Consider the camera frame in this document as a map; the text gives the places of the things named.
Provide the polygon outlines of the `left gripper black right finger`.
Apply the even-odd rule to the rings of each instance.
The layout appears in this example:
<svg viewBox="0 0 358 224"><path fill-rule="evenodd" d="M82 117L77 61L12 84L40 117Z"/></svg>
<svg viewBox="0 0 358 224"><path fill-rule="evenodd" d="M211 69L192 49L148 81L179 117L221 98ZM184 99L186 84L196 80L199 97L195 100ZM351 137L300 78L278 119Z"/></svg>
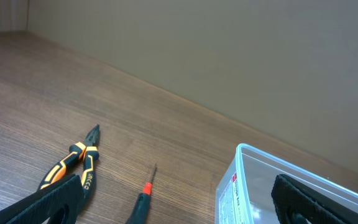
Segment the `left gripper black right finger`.
<svg viewBox="0 0 358 224"><path fill-rule="evenodd" d="M271 197L280 224L358 224L358 213L286 174L276 176Z"/></svg>

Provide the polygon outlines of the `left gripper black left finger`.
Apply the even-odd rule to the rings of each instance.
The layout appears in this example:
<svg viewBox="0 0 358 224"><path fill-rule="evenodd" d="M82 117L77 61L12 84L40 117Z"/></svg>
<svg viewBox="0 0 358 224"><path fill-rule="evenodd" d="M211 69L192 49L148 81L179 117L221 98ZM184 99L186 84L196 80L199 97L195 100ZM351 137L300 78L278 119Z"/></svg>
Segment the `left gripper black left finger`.
<svg viewBox="0 0 358 224"><path fill-rule="evenodd" d="M75 223L83 189L78 175L68 175L0 211L0 224Z"/></svg>

